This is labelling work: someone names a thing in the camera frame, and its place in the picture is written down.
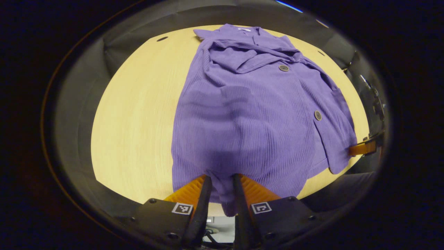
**purple jacket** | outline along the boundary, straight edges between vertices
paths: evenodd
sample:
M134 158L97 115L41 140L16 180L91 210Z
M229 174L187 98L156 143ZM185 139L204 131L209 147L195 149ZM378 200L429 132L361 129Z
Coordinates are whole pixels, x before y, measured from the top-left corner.
M347 166L357 142L347 103L288 37L230 24L194 32L203 41L174 119L174 191L207 174L210 201L234 216L235 173L287 197L324 169Z

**light wood surface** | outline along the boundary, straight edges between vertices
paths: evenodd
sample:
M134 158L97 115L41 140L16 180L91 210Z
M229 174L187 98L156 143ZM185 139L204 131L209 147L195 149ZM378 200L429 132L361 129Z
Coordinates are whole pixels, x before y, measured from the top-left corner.
M215 30L221 25L194 28ZM139 203L164 199L173 192L171 141L174 114L191 61L200 44L186 28L153 37L118 69L107 86L94 119L91 157L97 180ZM267 30L274 36L284 34ZM369 134L364 107L350 80L320 49L288 36L304 56L319 65L341 89L349 105L358 142ZM303 198L333 182L339 174L328 169L307 180L297 196ZM220 204L210 203L209 216L224 216Z

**screw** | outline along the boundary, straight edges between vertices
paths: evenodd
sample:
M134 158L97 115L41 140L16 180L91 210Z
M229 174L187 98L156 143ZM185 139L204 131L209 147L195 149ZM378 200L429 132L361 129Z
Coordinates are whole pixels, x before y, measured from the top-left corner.
M267 234L265 235L265 239L267 239L267 240L271 240L271 239L273 239L275 236L276 236L275 233L270 232L270 233L267 233Z
M170 238L172 240L177 240L179 238L179 236L175 233L167 233L166 235L168 238Z

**dark background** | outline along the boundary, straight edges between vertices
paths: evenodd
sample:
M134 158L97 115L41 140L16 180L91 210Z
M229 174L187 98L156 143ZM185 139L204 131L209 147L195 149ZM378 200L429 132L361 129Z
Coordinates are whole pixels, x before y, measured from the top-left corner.
M56 66L87 32L135 3L2 1L2 186L4 249L131 249L91 222L52 179L40 146L40 108ZM392 103L401 137L367 198L308 249L436 249L441 163L443 28L438 2L301 1L384 63L399 97Z

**button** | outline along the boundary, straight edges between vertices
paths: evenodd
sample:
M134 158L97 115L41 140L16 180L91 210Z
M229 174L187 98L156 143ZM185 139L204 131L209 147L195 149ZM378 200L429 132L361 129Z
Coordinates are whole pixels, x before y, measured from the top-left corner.
M282 70L282 71L288 71L288 67L285 66L285 65L280 65L279 69Z
M317 111L317 110L314 112L314 117L315 117L316 120L318 120L318 121L322 120L322 115L321 115L321 113L320 113L319 111Z

